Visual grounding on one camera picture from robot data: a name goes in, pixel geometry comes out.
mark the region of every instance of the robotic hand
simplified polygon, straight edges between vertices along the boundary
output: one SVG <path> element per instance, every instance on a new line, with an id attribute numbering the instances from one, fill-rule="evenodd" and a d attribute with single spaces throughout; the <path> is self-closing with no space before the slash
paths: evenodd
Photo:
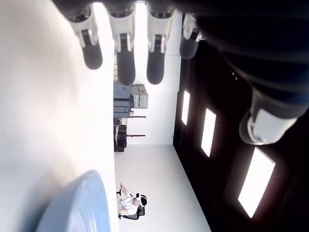
<path id="1" fill-rule="evenodd" d="M 53 0 L 80 40 L 87 67 L 102 64 L 92 3 L 96 0 Z M 135 1 L 101 1 L 109 14 L 117 52 L 118 78 L 135 79 Z M 264 145 L 277 142 L 309 107 L 308 3 L 288 0 L 148 0 L 147 78 L 159 84 L 175 9 L 186 13 L 180 45 L 182 58 L 192 58 L 207 38 L 227 63 L 253 88 L 251 109 L 239 126 L 242 140 Z"/>

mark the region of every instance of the ceiling light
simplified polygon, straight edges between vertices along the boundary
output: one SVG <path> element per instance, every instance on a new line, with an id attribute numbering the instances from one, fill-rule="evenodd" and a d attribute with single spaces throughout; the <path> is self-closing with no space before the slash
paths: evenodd
<path id="1" fill-rule="evenodd" d="M 187 125 L 188 121 L 189 103 L 190 103 L 190 93 L 185 91 L 183 94 L 183 114 L 182 114 L 182 121 L 185 125 Z"/>
<path id="2" fill-rule="evenodd" d="M 206 109 L 201 147 L 208 157 L 211 155 L 211 144 L 215 123 L 216 114 L 214 114 L 210 109 Z"/>
<path id="3" fill-rule="evenodd" d="M 253 217 L 270 180 L 275 162 L 259 148 L 254 149 L 250 167 L 238 197 L 250 218 Z"/>

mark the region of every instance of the gray equipment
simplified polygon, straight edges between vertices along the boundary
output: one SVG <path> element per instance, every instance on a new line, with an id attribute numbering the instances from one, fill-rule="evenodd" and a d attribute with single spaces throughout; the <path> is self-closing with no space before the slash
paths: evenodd
<path id="1" fill-rule="evenodd" d="M 148 108 L 148 93 L 146 91 L 145 85 L 137 85 L 140 94 L 140 109 L 147 109 Z"/>
<path id="2" fill-rule="evenodd" d="M 148 108 L 148 93 L 145 85 L 132 85 L 131 95 L 134 100 L 135 109 L 147 109 Z"/>
<path id="3" fill-rule="evenodd" d="M 113 117 L 130 117 L 130 101 L 114 101 Z"/>

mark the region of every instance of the person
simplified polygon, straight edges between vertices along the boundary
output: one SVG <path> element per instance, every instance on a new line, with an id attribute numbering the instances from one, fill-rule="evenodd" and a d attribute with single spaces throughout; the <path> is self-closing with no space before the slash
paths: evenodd
<path id="1" fill-rule="evenodd" d="M 117 193 L 118 214 L 134 215 L 139 206 L 144 207 L 147 204 L 147 198 L 145 195 L 136 194 L 136 197 L 133 197 L 122 183 L 120 183 L 120 190 L 126 195 L 126 198 L 122 200 L 120 194 Z"/>

